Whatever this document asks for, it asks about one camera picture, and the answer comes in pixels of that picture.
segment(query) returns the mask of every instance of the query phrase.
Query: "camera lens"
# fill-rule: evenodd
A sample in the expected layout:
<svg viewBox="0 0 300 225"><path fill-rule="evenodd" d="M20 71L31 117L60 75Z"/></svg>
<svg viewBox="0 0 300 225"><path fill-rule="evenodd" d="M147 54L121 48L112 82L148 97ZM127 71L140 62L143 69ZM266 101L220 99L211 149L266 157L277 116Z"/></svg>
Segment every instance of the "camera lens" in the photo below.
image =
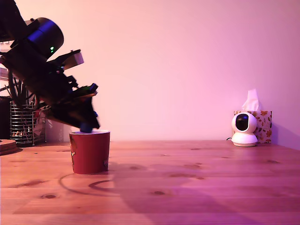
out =
<svg viewBox="0 0 300 225"><path fill-rule="evenodd" d="M240 131L247 130L249 117L247 114L240 114L236 117L236 128Z"/></svg>

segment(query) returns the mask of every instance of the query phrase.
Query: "white tissue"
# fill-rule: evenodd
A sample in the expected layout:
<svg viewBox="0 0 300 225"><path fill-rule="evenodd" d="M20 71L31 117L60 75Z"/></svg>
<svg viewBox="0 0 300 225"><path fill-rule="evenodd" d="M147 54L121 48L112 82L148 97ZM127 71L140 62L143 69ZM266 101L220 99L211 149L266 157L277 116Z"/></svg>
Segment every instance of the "white tissue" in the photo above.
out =
<svg viewBox="0 0 300 225"><path fill-rule="evenodd" d="M256 89L248 91L248 98L247 98L247 101L242 106L242 110L244 110L244 111L259 111L260 110Z"/></svg>

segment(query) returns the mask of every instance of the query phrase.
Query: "metal utensil holder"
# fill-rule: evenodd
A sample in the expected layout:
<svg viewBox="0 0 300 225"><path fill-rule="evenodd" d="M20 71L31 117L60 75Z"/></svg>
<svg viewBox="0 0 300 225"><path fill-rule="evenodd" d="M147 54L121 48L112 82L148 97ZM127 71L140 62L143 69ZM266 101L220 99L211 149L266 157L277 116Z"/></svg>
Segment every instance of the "metal utensil holder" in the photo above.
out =
<svg viewBox="0 0 300 225"><path fill-rule="evenodd" d="M24 105L27 109L33 109L33 107L31 104ZM20 109L11 102L10 139L15 140L16 144L32 144L32 146L40 141L46 142L45 115L42 112Z"/></svg>

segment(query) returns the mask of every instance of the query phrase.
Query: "red paper cup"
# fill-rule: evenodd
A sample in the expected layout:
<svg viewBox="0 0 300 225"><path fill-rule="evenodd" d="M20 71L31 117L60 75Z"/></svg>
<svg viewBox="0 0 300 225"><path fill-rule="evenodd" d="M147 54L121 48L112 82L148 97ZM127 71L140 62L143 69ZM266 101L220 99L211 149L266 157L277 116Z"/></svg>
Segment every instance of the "red paper cup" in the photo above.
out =
<svg viewBox="0 0 300 225"><path fill-rule="evenodd" d="M108 171L109 131L72 132L70 143L74 173L88 175Z"/></svg>

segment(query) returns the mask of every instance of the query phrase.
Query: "pink wall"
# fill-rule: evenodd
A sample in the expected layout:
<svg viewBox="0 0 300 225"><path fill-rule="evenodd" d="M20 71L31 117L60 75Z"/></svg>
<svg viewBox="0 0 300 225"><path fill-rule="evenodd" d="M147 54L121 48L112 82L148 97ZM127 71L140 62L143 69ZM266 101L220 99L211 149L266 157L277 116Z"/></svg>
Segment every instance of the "pink wall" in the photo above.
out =
<svg viewBox="0 0 300 225"><path fill-rule="evenodd" d="M16 2L24 19L61 27L55 56L81 48L85 63L66 73L99 85L94 106L112 140L226 139L256 88L274 142L300 149L298 0Z"/></svg>

